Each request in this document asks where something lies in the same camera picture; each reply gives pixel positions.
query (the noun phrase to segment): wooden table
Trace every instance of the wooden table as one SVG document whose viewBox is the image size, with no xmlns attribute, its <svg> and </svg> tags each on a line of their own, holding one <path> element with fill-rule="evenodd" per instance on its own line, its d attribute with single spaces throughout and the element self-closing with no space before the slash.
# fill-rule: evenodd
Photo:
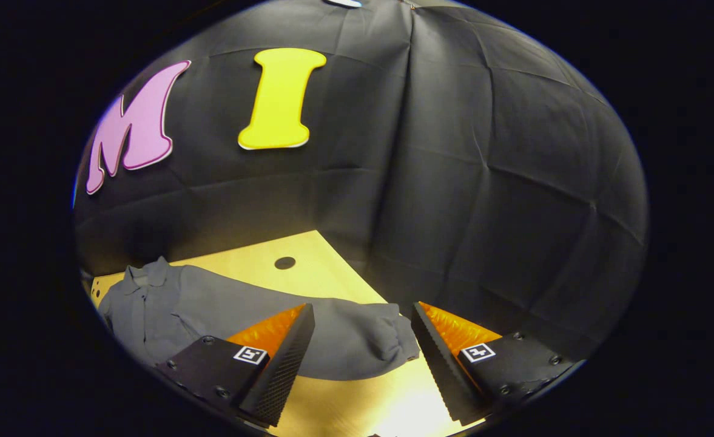
<svg viewBox="0 0 714 437">
<path fill-rule="evenodd" d="M 295 258 L 295 266 L 277 269 L 274 263 L 281 257 Z M 170 264 L 199 266 L 299 296 L 386 303 L 316 231 Z M 105 291 L 122 277 L 124 272 L 96 277 L 90 294 L 93 303 L 97 306 Z M 420 359 L 371 379 L 328 381 L 297 376 L 278 426 L 268 432 L 279 437 L 441 437 L 482 421 L 463 427 L 451 420 L 421 354 Z"/>
</svg>

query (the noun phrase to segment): gray shirt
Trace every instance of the gray shirt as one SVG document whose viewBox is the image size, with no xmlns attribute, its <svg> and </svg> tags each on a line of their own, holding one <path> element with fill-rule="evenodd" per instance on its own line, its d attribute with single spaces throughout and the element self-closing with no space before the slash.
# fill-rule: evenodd
<svg viewBox="0 0 714 437">
<path fill-rule="evenodd" d="M 147 365 L 163 362 L 204 335 L 228 338 L 304 303 L 316 327 L 298 375 L 337 381 L 380 376 L 419 357 L 410 320 L 394 303 L 309 298 L 219 276 L 160 257 L 128 266 L 98 311 L 127 351 Z"/>
</svg>

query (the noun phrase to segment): screw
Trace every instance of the screw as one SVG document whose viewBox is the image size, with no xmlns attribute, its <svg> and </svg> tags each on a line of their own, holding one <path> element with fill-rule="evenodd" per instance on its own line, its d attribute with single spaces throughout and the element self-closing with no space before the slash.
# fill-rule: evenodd
<svg viewBox="0 0 714 437">
<path fill-rule="evenodd" d="M 230 396 L 230 393 L 221 385 L 216 385 L 216 387 L 214 387 L 214 391 L 219 398 L 227 399 Z"/>
</svg>

